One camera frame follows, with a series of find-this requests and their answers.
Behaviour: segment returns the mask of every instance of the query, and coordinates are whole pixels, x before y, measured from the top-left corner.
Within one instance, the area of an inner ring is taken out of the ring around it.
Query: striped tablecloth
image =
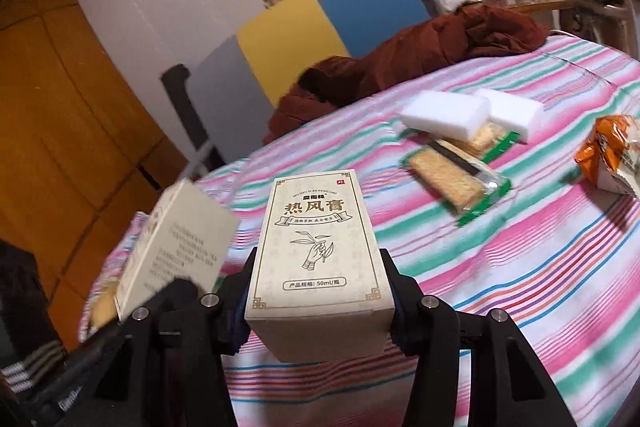
[[[422,89],[490,87],[545,105],[542,130],[492,163],[513,190],[458,228],[436,194],[399,167],[420,136],[398,111]],[[241,226],[224,271],[258,242],[274,177],[356,169],[380,247],[425,293],[455,309],[501,307],[551,374],[578,425],[601,426],[640,375],[640,203],[597,190],[573,155],[594,118],[640,116],[640,64],[615,50],[553,36],[516,57],[476,58],[406,82],[312,122],[200,182]],[[138,214],[95,282],[116,277],[145,216]],[[84,337],[86,319],[81,325]],[[470,357],[460,357],[457,425],[466,425]],[[252,334],[224,360],[241,426],[399,425],[416,359],[391,343],[379,357],[283,364]]]

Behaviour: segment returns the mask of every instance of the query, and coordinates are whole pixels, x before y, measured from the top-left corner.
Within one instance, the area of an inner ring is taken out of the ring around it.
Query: gray panel
[[[273,106],[235,36],[204,59],[187,79],[186,89],[209,141],[224,161],[244,158],[262,147]]]

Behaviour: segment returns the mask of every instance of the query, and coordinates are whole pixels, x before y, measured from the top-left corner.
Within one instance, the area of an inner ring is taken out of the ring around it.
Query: orange snack bag
[[[640,198],[640,123],[615,114],[596,118],[590,137],[574,156],[598,188]]]

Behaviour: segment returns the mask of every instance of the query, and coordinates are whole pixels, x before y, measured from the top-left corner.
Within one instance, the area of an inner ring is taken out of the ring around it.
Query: cream-colored box
[[[240,219],[183,179],[164,191],[116,290],[120,320],[173,279],[212,291]]]
[[[394,300],[353,170],[277,178],[244,318],[281,362],[382,353]]]

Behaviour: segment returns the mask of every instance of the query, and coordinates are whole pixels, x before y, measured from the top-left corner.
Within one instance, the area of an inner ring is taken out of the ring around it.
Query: white sponge
[[[491,103],[491,121],[507,131],[519,132],[521,142],[527,143],[540,126],[545,110],[540,102],[483,87],[476,91],[476,96]]]
[[[456,92],[423,91],[400,113],[407,127],[471,141],[489,117],[489,101]]]

